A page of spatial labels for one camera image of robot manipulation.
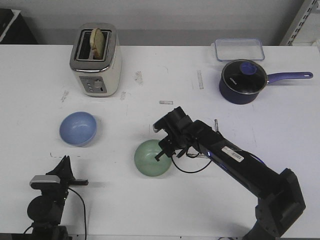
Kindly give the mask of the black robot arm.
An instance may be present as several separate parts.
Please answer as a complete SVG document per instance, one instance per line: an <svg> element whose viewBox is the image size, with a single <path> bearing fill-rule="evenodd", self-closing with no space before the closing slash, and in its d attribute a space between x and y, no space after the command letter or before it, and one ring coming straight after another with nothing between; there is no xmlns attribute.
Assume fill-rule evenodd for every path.
<svg viewBox="0 0 320 240"><path fill-rule="evenodd" d="M71 186L87 186L87 179L76 179L71 168L70 157L65 155L58 165L42 175L35 175L29 182L41 195L35 197L27 207L27 215L33 221L29 240L71 240L67 227L61 225L66 199Z"/></svg>
<svg viewBox="0 0 320 240"><path fill-rule="evenodd" d="M167 137L160 142L167 156L171 157L176 150L193 147L257 197L256 223L243 239L280 238L305 210L301 187L293 171L286 168L276 173L204 122L192 121L187 116L180 120L163 117L153 129L167 132Z"/></svg>

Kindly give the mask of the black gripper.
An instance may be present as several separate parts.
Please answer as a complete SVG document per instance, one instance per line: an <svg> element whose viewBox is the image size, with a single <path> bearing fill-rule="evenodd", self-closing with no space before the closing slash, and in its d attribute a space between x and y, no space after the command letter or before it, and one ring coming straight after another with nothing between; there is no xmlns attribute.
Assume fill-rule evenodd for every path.
<svg viewBox="0 0 320 240"><path fill-rule="evenodd" d="M70 187L81 187L89 184L88 179L77 179L73 175L71 160L64 156L54 170L44 175L48 182L44 190L45 195L53 200L66 200Z"/></svg>
<svg viewBox="0 0 320 240"><path fill-rule="evenodd" d="M165 132L167 133L167 136L163 138L158 144L162 150L154 158L157 161L160 161L160 158L164 154L167 157L172 157L176 154L176 150L180 150L176 157L181 158L184 154L187 153L188 149L191 146L188 143L186 136L183 134L183 130L178 133L172 133L168 130Z"/></svg>

